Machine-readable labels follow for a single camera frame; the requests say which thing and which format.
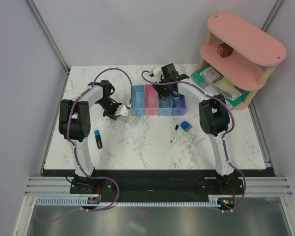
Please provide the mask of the blue cleaning gel jar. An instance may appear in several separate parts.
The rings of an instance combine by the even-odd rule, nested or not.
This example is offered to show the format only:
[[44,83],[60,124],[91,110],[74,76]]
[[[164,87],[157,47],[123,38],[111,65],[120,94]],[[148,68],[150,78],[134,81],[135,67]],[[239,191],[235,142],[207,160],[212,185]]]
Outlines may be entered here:
[[181,94],[179,92],[173,91],[172,92],[172,98],[175,102],[179,101],[181,98]]

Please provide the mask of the black capped pen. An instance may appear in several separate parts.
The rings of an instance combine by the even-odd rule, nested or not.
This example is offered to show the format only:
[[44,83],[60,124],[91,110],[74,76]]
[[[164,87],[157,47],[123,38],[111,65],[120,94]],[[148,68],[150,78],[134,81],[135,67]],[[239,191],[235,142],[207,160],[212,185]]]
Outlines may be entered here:
[[175,139],[175,136],[176,136],[176,134],[177,134],[177,130],[178,130],[178,128],[179,128],[179,124],[177,124],[177,125],[175,126],[174,132],[173,132],[173,134],[172,134],[172,136],[171,136],[171,139],[170,139],[170,142],[171,142],[171,143],[172,143],[172,142],[174,141],[174,139]]

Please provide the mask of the purple blue bin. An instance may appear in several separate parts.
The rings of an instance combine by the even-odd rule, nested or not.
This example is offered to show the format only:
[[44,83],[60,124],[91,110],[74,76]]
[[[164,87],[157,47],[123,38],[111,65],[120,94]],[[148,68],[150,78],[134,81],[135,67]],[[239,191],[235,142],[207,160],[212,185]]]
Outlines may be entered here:
[[172,98],[172,116],[183,116],[186,112],[186,102],[185,96],[181,95],[178,99],[177,97]]

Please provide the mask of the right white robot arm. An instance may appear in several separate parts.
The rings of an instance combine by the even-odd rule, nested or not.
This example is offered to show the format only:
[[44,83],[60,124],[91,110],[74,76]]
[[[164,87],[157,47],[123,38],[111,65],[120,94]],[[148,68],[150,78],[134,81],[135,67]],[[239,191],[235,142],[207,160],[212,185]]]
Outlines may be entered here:
[[149,76],[155,79],[153,87],[162,98],[176,92],[198,104],[200,127],[208,134],[214,153],[216,190],[223,194],[228,193],[239,184],[239,179],[228,155],[227,134],[233,130],[235,122],[225,98],[220,94],[213,95],[189,82],[189,77],[179,74],[172,63],[153,68]]

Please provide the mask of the light blue end bin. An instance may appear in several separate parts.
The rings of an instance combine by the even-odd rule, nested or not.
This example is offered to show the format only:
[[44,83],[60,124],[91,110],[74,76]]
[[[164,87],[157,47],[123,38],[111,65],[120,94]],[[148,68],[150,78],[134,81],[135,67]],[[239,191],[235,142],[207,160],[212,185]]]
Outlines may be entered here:
[[145,116],[145,86],[133,86],[131,114],[133,116]]

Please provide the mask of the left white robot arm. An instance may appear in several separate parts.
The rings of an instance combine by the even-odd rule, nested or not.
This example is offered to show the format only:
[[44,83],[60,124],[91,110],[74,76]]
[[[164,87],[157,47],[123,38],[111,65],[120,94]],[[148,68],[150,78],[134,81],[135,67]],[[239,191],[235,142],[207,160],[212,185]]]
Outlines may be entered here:
[[72,186],[80,187],[87,193],[94,193],[98,181],[92,178],[94,165],[91,162],[88,136],[91,132],[90,108],[98,104],[103,116],[117,120],[124,105],[110,96],[115,87],[107,80],[89,84],[85,92],[75,100],[63,99],[59,110],[59,132],[70,144],[75,159],[75,174]]

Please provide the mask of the pink bin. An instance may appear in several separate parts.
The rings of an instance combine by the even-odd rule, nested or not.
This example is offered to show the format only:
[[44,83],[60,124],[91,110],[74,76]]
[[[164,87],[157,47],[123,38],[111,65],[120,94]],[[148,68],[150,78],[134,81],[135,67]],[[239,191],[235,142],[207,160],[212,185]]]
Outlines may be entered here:
[[158,115],[158,93],[152,85],[145,85],[145,115]]

